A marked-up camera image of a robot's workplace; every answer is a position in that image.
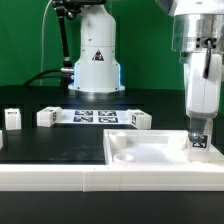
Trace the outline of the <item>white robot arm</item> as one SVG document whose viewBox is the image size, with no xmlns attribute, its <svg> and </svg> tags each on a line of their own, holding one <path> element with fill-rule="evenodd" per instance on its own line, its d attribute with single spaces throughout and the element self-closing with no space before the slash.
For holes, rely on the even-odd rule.
<svg viewBox="0 0 224 224">
<path fill-rule="evenodd" d="M 224 0 L 155 0 L 174 18 L 172 49 L 184 65 L 189 140 L 203 140 L 208 120 L 218 113 L 224 65 Z M 81 52 L 69 89 L 87 98 L 122 91 L 115 59 L 116 23 L 101 4 L 81 11 Z"/>
</svg>

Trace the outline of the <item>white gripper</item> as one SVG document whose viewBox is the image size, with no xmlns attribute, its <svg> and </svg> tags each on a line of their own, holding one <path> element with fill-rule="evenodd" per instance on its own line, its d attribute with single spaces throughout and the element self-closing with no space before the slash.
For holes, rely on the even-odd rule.
<svg viewBox="0 0 224 224">
<path fill-rule="evenodd" d="M 206 52 L 183 52 L 180 61 L 184 66 L 184 87 L 186 114 L 190 119 L 189 140 L 203 140 L 204 121 L 215 118 L 219 109 L 222 57 L 220 53 L 212 53 L 208 77 L 204 78 L 206 68 Z"/>
</svg>

